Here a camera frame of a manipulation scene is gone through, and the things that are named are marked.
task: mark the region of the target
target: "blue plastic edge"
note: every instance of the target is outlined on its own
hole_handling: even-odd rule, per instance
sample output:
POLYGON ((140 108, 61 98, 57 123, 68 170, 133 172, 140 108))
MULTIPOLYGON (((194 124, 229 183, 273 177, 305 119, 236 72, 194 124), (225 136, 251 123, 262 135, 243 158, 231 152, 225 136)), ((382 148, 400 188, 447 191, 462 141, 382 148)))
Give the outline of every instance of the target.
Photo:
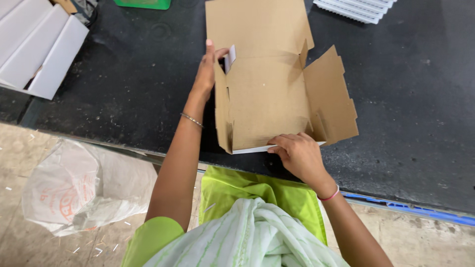
POLYGON ((449 221, 453 223, 464 224, 464 225, 475 227, 475 218, 468 217, 468 216, 456 215, 449 212, 432 210, 428 208, 408 205, 405 203, 393 202, 393 201, 384 200, 384 199, 376 199, 376 198, 354 194, 354 193, 342 192, 342 195, 348 199, 359 199, 359 200, 364 199, 365 201, 374 202, 379 205, 386 205, 388 208, 396 210, 396 211, 399 210, 399 211, 409 212, 415 215, 422 215, 422 216, 427 216, 433 219, 444 220, 444 221, 449 221))

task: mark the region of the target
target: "person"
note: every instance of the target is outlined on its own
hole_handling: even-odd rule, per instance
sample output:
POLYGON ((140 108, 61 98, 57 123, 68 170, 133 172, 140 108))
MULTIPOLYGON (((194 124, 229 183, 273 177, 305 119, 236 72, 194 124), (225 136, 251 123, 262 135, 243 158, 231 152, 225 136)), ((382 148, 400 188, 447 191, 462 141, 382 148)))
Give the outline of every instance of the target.
POLYGON ((145 222, 122 260, 130 266, 386 267, 390 260, 339 193, 319 145, 305 133, 269 140, 268 153, 305 184, 209 167, 201 181, 200 226, 186 232, 200 152, 201 124, 214 86, 215 52, 206 40, 170 149, 153 188, 145 222), (342 257, 326 246, 321 199, 342 257))

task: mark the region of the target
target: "wrist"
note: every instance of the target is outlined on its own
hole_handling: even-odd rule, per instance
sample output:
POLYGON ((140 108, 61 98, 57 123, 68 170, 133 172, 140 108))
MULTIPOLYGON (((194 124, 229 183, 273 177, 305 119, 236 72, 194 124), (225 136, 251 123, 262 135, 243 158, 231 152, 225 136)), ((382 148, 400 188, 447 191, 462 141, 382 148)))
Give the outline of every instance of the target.
POLYGON ((317 179, 314 177, 312 180, 314 182, 310 183, 309 186, 321 199, 329 198, 337 191, 338 186, 328 173, 319 175, 317 179))
POLYGON ((200 123, 203 123, 203 112, 205 109, 206 98, 195 92, 190 92, 186 101, 183 113, 192 117, 200 123))

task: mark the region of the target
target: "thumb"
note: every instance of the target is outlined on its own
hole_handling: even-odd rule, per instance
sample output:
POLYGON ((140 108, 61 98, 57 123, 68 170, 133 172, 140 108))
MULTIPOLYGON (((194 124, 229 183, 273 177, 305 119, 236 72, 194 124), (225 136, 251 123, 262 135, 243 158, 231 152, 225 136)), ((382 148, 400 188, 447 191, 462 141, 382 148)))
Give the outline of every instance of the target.
POLYGON ((290 157, 287 154, 287 151, 284 148, 280 147, 280 146, 271 147, 267 150, 267 152, 268 153, 275 153, 275 154, 279 155, 282 162, 290 160, 290 157))
POLYGON ((211 39, 206 39, 206 62, 214 63, 214 44, 211 39))

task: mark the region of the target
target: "silver bangle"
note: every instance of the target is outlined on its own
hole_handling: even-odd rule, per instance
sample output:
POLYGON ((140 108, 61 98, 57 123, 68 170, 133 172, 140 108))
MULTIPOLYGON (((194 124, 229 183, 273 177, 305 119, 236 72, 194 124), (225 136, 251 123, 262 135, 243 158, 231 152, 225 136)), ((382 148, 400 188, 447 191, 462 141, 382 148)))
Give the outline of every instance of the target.
POLYGON ((180 113, 183 117, 187 118, 187 119, 190 119, 192 122, 198 124, 201 128, 203 128, 203 125, 201 123, 199 123, 197 120, 193 119, 192 117, 184 114, 184 113, 180 113))

